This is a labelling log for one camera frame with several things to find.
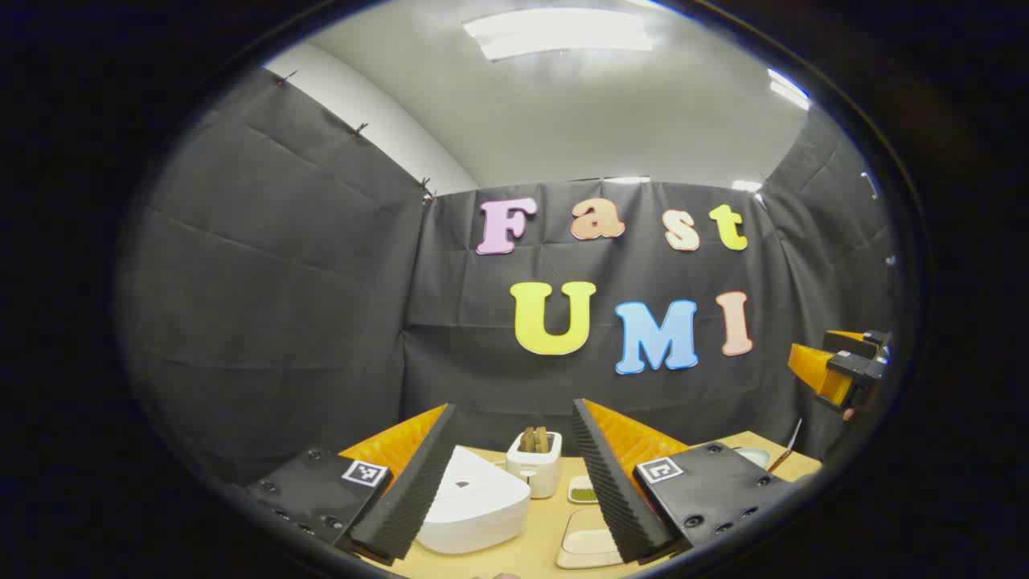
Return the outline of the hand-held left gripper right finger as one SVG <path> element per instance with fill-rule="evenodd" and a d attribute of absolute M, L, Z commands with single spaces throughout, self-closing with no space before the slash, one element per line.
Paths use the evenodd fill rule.
<path fill-rule="evenodd" d="M 794 491 L 723 443 L 688 446 L 591 400 L 574 400 L 572 432 L 625 563 L 723 540 Z"/>

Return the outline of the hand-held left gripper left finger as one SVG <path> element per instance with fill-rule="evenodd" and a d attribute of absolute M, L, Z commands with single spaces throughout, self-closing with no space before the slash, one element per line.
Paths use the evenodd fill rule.
<path fill-rule="evenodd" d="M 341 551 L 405 558 L 456 446 L 455 404 L 390 426 L 348 450 L 309 448 L 246 485 L 283 524 Z"/>

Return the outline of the white rice cooker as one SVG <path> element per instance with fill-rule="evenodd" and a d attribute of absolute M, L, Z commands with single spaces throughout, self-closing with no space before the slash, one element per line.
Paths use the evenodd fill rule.
<path fill-rule="evenodd" d="M 510 541 L 526 527 L 530 501 L 525 480 L 457 446 L 416 541 L 447 556 Z"/>

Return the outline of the beige rectangular dish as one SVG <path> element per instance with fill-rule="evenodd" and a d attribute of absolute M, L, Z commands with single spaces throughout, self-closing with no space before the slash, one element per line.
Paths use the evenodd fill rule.
<path fill-rule="evenodd" d="M 622 565 L 613 533 L 599 508 L 571 513 L 555 563 L 560 569 L 598 569 Z"/>

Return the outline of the white toaster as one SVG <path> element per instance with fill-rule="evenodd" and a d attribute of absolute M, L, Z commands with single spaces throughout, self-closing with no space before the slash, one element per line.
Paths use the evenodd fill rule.
<path fill-rule="evenodd" d="M 505 454 L 505 470 L 529 485 L 531 499 L 551 498 L 558 487 L 563 438 L 561 433 L 547 433 L 551 441 L 547 454 L 518 453 L 521 433 Z"/>

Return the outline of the small ceiling light panel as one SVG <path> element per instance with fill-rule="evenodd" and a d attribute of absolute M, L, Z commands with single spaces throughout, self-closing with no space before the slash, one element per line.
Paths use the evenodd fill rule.
<path fill-rule="evenodd" d="M 793 103 L 799 109 L 809 111 L 811 109 L 811 99 L 808 92 L 801 89 L 793 81 L 788 80 L 778 71 L 768 68 L 769 89 Z"/>

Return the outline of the large ceiling light panel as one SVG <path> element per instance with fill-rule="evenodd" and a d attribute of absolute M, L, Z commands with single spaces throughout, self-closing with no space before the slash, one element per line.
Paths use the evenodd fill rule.
<path fill-rule="evenodd" d="M 569 49 L 651 51 L 654 41 L 639 16 L 614 10 L 544 7 L 462 23 L 489 61 Z"/>

